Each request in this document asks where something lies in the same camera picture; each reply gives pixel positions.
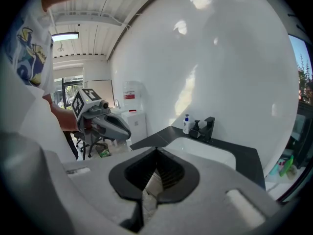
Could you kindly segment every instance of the white t-shirt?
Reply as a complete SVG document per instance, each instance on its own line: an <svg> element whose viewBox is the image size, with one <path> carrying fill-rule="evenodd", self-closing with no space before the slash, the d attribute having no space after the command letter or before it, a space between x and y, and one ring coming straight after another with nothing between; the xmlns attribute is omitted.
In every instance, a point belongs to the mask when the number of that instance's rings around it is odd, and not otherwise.
<svg viewBox="0 0 313 235"><path fill-rule="evenodd" d="M43 95L54 92L50 18L41 0L17 15L0 52L0 131L33 139L60 161L76 161Z"/></svg>
<svg viewBox="0 0 313 235"><path fill-rule="evenodd" d="M5 54L24 84L54 91L50 17L41 0L29 0L3 41Z"/></svg>

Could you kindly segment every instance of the tree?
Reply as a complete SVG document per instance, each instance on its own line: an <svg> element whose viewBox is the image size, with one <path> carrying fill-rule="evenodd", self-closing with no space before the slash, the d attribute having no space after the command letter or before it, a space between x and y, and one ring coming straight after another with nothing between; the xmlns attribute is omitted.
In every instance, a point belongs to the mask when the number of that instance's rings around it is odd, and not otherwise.
<svg viewBox="0 0 313 235"><path fill-rule="evenodd" d="M311 82L311 76L310 76L310 68L309 68L309 61L307 60L307 64L305 66L305 72L306 72L306 79L307 82Z"/></svg>
<svg viewBox="0 0 313 235"><path fill-rule="evenodd" d="M313 75L310 73L309 61L304 67L302 54L300 55L301 66L297 62L299 74L299 98L302 101L313 104Z"/></svg>

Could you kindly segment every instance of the black soap dispenser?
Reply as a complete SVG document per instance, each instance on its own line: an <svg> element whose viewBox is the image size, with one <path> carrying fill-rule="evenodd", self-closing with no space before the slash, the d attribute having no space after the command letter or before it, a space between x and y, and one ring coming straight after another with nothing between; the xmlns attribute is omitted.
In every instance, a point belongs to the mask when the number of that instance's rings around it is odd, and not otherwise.
<svg viewBox="0 0 313 235"><path fill-rule="evenodd" d="M200 120L195 120L195 125L189 132L189 136L191 136L194 139L197 139L198 137L200 137L199 122Z"/></svg>

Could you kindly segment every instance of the black countertop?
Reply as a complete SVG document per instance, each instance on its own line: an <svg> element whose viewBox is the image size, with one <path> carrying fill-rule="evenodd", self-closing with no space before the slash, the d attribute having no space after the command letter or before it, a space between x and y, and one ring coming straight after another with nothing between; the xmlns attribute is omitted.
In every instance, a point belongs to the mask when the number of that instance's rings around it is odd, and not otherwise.
<svg viewBox="0 0 313 235"><path fill-rule="evenodd" d="M132 150L150 146L165 147L180 137L189 138L189 135L184 134L179 128L169 126L147 137L146 139L132 144L130 147ZM203 137L199 137L197 141L207 144L203 140ZM231 152L236 158L236 171L265 189L263 169L256 149L221 141L218 139L212 139L210 144L207 145Z"/></svg>

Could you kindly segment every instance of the green bottle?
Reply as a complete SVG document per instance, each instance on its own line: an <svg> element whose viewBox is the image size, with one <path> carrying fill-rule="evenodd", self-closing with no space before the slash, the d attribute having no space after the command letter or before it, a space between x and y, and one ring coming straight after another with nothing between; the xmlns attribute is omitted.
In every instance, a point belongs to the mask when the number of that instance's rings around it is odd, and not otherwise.
<svg viewBox="0 0 313 235"><path fill-rule="evenodd" d="M293 163L293 155L290 157L290 159L285 162L284 167L280 170L279 176L284 176L285 173L289 170L289 168L292 166Z"/></svg>

